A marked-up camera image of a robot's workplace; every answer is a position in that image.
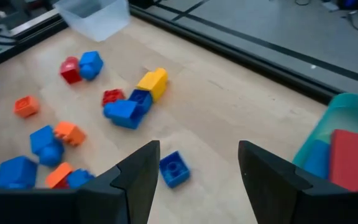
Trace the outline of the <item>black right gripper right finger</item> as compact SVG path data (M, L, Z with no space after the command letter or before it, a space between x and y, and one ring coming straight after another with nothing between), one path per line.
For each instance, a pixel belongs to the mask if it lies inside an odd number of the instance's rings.
M246 140L239 142L238 161L258 223L318 223L318 206L307 196L332 193L327 180Z

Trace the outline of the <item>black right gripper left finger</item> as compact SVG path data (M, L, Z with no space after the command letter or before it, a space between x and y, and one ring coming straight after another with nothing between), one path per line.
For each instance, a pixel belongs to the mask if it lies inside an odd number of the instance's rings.
M80 223L147 223L158 181L160 142L153 140L78 189Z

